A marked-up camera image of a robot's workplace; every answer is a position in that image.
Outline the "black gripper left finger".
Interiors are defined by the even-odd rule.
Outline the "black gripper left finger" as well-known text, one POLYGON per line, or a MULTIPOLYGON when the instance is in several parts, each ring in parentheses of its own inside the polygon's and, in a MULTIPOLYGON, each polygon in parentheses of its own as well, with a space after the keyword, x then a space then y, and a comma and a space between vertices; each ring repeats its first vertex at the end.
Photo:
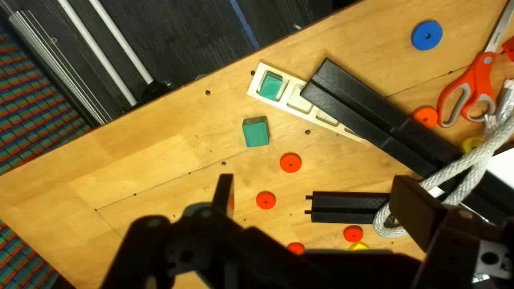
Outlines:
POLYGON ((233 174, 222 173, 215 186, 212 203, 228 216, 232 216, 235 210, 233 190, 235 190, 233 174))

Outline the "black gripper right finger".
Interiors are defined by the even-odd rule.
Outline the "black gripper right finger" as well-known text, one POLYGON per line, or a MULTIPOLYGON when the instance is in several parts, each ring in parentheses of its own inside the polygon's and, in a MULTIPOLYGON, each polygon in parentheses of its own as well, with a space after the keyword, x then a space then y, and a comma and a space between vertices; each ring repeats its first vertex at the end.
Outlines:
POLYGON ((411 176, 397 174, 394 178, 389 206, 424 251, 450 245, 455 240, 452 208, 434 198, 411 176))

